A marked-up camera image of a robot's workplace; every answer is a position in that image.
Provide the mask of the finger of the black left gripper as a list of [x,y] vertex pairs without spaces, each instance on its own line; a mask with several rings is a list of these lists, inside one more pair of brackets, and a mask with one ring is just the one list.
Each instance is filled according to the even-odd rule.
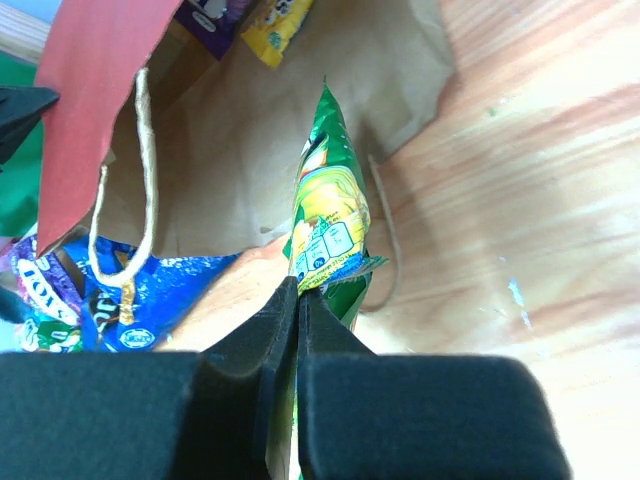
[[46,87],[1,87],[1,154],[4,165],[36,127],[60,95]]

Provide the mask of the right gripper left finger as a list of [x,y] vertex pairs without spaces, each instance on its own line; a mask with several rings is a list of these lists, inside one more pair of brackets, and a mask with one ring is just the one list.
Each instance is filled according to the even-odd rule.
[[285,479],[297,287],[203,352],[5,353],[5,479]]

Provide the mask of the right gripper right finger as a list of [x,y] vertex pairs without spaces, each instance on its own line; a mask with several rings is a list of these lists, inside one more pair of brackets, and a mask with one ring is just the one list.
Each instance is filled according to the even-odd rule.
[[568,479],[546,397],[521,362],[378,355],[319,292],[299,303],[299,462],[307,479]]

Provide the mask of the blue Doritos chip bag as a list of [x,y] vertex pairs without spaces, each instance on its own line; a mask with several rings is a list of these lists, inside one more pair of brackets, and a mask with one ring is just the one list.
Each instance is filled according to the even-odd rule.
[[64,246],[84,279],[82,343],[86,351],[148,351],[166,340],[239,257],[148,258],[122,287],[99,282],[89,263],[88,237]]

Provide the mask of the red brown paper bag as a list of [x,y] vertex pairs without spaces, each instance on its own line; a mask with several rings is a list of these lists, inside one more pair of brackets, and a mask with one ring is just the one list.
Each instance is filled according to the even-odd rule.
[[[65,1],[36,82],[43,118],[38,248],[87,224],[137,244],[145,195],[133,95],[174,1]],[[277,68],[235,43],[221,61],[183,54],[150,86],[159,257],[226,255],[285,235],[299,156],[321,92],[342,109],[361,158],[383,160],[435,116],[453,74],[436,1],[317,1]]]

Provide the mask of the purple Fox's candy packet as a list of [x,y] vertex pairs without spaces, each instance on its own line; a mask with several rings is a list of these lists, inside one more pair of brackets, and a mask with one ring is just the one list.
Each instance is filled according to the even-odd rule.
[[27,303],[53,320],[77,327],[82,298],[67,270],[54,253],[36,257],[37,236],[13,243],[5,255]]

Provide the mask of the green Fox's candy packet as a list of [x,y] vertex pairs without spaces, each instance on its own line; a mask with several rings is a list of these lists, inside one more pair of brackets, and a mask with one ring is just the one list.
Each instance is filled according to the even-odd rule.
[[83,350],[81,330],[56,320],[36,323],[28,319],[18,339],[21,348],[27,352],[74,353]]

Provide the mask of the yellow snack packet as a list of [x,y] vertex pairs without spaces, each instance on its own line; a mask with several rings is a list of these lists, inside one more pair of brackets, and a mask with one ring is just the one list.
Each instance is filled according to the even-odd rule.
[[242,40],[265,65],[277,68],[313,3],[313,0],[263,1],[255,18],[241,34]]

